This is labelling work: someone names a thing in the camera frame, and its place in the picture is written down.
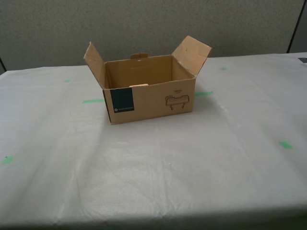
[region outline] box flap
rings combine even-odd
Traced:
[[[102,60],[99,53],[97,52],[97,50],[95,49],[94,45],[91,42],[86,50],[83,59],[85,60],[88,67],[92,71],[100,87],[105,89],[106,88],[105,62]]]
[[[172,53],[173,57],[195,77],[205,63],[211,47],[187,36]]]

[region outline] gray wall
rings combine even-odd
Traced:
[[[304,0],[0,0],[8,70],[84,65],[92,41],[105,60],[171,54],[191,35],[212,57],[287,51]]]
[[[307,52],[307,4],[305,4],[299,21],[290,53]]]

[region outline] cardboard box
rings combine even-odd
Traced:
[[[211,47],[187,36],[172,55],[104,62],[90,43],[84,60],[103,90],[112,124],[191,112],[196,76]]]

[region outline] green tape mark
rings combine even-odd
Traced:
[[[291,150],[293,149],[292,145],[290,145],[288,142],[286,141],[280,141],[279,144],[284,147],[286,150]]]
[[[211,94],[213,94],[213,92],[211,91],[211,92],[196,92],[195,93],[195,96],[203,96],[203,95],[211,95]]]
[[[98,102],[105,102],[105,100],[104,99],[85,100],[82,103],[98,103]]]
[[[2,164],[9,164],[14,159],[14,157],[5,157]]]

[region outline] plastic sheet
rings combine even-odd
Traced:
[[[114,126],[87,66],[4,73],[0,228],[306,229],[306,57],[209,58],[192,113]]]

